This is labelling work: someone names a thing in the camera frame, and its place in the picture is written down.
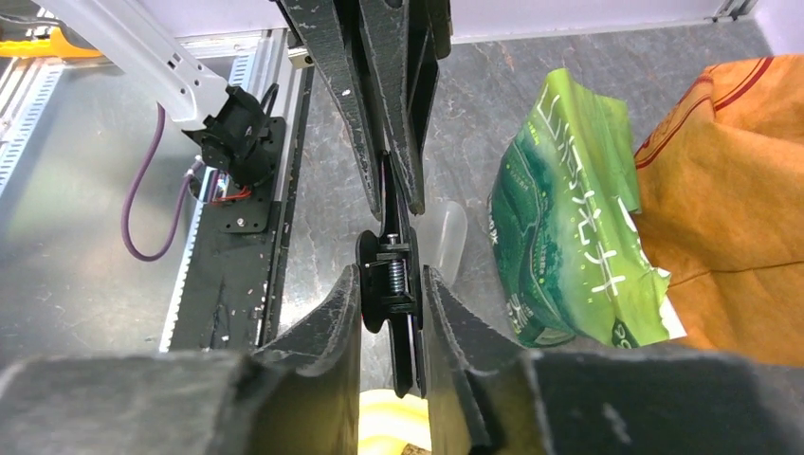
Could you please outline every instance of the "snack bag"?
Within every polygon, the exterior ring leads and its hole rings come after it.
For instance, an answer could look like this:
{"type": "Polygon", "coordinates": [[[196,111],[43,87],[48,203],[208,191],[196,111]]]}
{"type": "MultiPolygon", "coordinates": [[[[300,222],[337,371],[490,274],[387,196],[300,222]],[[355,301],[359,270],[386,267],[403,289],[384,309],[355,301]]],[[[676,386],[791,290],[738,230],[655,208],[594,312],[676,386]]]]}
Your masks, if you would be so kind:
{"type": "Polygon", "coordinates": [[[635,348],[683,336],[629,212],[639,210],[625,102],[551,72],[502,157],[489,232],[519,341],[635,348]]]}

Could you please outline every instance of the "yellow object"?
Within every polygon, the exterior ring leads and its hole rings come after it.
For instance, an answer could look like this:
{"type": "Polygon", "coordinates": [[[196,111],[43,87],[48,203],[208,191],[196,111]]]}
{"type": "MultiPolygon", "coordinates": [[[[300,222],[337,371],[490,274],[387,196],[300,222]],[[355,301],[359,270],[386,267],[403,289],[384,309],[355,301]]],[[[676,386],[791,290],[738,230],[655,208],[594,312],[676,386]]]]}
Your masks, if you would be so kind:
{"type": "Polygon", "coordinates": [[[38,41],[0,41],[0,57],[59,57],[62,59],[87,59],[100,57],[101,52],[94,49],[83,49],[70,44],[55,27],[50,32],[50,39],[38,41]]]}
{"type": "Polygon", "coordinates": [[[427,400],[382,389],[361,393],[357,453],[399,455],[408,444],[432,450],[427,400]]]}

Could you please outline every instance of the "translucent object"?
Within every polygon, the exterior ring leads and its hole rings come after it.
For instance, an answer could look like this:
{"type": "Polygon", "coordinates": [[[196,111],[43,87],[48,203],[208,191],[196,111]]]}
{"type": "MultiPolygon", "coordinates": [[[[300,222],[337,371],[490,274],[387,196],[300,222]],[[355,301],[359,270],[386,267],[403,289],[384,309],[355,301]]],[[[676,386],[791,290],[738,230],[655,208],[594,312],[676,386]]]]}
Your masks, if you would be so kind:
{"type": "Polygon", "coordinates": [[[454,201],[430,204],[419,219],[419,262],[441,272],[447,286],[452,286],[458,276],[466,229],[466,212],[454,201]]]}

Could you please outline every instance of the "metal spring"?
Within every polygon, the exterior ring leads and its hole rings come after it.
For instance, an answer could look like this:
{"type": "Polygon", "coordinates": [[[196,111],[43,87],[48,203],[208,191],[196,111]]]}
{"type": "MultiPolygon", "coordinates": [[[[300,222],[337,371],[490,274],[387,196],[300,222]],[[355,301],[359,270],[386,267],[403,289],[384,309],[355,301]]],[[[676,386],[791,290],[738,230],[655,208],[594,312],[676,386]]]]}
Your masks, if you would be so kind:
{"type": "MultiPolygon", "coordinates": [[[[388,243],[396,245],[399,243],[399,234],[388,234],[388,243]]],[[[405,293],[405,262],[401,260],[391,261],[388,264],[388,277],[391,290],[395,294],[405,293]]]]}

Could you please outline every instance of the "orange cloth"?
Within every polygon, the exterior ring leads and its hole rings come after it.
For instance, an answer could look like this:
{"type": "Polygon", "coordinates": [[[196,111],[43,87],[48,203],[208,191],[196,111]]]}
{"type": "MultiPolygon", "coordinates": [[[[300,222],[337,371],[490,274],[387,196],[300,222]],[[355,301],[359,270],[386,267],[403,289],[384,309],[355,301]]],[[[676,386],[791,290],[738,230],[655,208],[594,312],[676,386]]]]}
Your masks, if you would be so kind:
{"type": "Polygon", "coordinates": [[[708,67],[635,159],[678,341],[804,366],[804,56],[708,67]]]}

